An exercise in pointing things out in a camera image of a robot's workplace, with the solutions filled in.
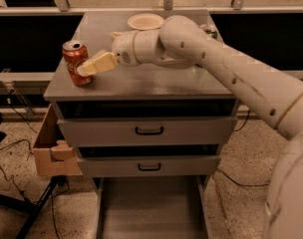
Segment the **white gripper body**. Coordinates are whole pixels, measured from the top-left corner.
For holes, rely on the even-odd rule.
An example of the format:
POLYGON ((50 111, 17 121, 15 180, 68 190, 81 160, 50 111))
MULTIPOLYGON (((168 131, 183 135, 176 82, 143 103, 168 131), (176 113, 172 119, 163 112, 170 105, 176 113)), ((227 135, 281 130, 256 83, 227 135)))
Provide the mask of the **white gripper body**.
POLYGON ((137 31, 127 31, 115 40, 112 38, 112 52, 123 66, 129 67, 139 64, 134 49, 134 40, 137 33, 137 31))

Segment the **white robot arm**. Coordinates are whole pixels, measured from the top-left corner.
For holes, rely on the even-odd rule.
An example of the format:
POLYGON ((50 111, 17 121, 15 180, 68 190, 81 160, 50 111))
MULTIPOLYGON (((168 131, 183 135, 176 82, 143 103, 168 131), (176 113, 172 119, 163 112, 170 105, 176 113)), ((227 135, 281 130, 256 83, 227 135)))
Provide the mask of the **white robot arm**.
POLYGON ((288 139, 276 162, 265 203, 263 239, 303 239, 303 82, 220 43, 184 16, 156 30, 114 34, 112 49, 77 68, 83 76, 117 64, 173 67, 196 63, 288 139))

